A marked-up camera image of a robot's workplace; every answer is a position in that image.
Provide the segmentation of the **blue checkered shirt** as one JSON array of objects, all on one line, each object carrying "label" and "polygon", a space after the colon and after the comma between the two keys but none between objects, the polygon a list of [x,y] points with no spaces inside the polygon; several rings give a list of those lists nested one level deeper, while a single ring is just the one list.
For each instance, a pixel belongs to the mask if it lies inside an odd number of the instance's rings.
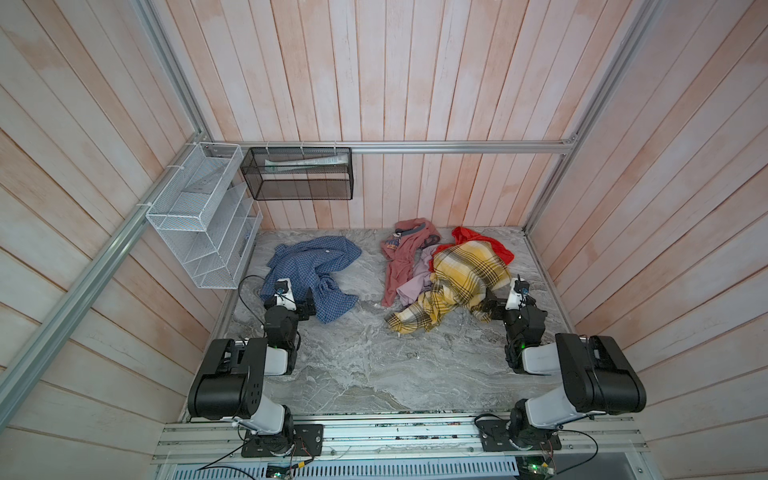
[{"label": "blue checkered shirt", "polygon": [[343,236],[322,236],[293,245],[280,244],[267,263],[270,269],[260,291],[267,302],[275,294],[275,284],[288,278],[294,301],[305,301],[312,292],[318,320],[331,323],[351,310],[358,297],[344,293],[331,276],[350,266],[362,250]]}]

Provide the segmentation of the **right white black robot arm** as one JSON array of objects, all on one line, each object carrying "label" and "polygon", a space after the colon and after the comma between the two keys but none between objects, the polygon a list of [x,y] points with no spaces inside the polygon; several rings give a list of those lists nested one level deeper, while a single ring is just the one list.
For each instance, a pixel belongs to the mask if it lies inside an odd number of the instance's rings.
[{"label": "right white black robot arm", "polygon": [[543,344],[547,312],[531,297],[523,298],[515,308],[496,299],[486,300],[481,311],[503,322],[505,357],[515,373],[560,378],[555,389],[518,401],[507,420],[490,413],[475,417],[484,451],[557,446],[555,435],[566,424],[645,408],[645,387],[613,338],[558,333],[552,343]]}]

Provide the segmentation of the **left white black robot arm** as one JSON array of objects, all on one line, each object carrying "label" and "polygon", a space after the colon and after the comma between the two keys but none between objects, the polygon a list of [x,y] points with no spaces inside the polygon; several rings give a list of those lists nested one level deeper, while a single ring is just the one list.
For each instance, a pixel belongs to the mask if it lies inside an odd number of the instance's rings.
[{"label": "left white black robot arm", "polygon": [[324,427],[297,425],[288,406],[264,393],[267,377],[293,372],[301,345],[298,325],[315,314],[311,292],[296,300],[289,281],[278,281],[265,304],[261,337],[210,343],[188,394],[189,415],[230,422],[242,436],[245,458],[319,456]]}]

